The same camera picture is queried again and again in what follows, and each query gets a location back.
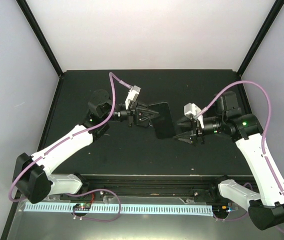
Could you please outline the black smartphone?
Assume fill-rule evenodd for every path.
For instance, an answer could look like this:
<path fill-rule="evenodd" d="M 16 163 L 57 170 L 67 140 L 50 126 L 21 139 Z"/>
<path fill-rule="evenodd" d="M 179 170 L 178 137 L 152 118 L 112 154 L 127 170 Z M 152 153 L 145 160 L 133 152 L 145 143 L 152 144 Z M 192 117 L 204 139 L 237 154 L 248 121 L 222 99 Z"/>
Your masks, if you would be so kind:
<path fill-rule="evenodd" d="M 158 139 L 173 138 L 176 133 L 169 104 L 167 102 L 159 102 L 151 104 L 149 108 L 159 113 L 159 116 L 152 120 L 156 137 Z"/>

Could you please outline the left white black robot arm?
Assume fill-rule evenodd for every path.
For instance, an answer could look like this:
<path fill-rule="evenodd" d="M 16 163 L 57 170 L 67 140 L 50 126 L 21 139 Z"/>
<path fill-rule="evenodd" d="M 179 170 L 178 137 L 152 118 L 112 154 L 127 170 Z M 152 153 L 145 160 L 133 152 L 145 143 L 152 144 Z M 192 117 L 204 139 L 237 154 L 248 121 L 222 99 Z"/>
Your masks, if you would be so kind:
<path fill-rule="evenodd" d="M 159 117 L 158 111 L 137 101 L 138 94 L 139 88 L 134 86 L 124 104 L 115 104 L 106 90 L 93 92 L 88 112 L 80 124 L 45 149 L 32 155 L 22 153 L 17 157 L 13 186 L 33 204 L 58 194 L 85 199 L 89 187 L 78 173 L 57 176 L 53 174 L 54 170 L 77 151 L 101 138 L 109 129 L 109 120 L 147 127 L 151 120 Z"/>

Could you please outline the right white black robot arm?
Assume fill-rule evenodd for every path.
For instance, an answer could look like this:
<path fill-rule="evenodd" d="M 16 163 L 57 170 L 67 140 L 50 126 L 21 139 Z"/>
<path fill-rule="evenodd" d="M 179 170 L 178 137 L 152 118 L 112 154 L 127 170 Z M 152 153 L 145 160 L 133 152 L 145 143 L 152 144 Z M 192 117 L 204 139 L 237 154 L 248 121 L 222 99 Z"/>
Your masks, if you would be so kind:
<path fill-rule="evenodd" d="M 243 114 L 236 94 L 227 91 L 213 103 L 215 116 L 199 116 L 201 109 L 188 103 L 177 125 L 176 140 L 196 145 L 207 135 L 225 134 L 244 156 L 257 184 L 258 192 L 247 189 L 227 176 L 219 177 L 209 189 L 216 202 L 229 199 L 247 211 L 259 230 L 284 223 L 284 179 L 263 140 L 263 129 L 253 114 Z"/>

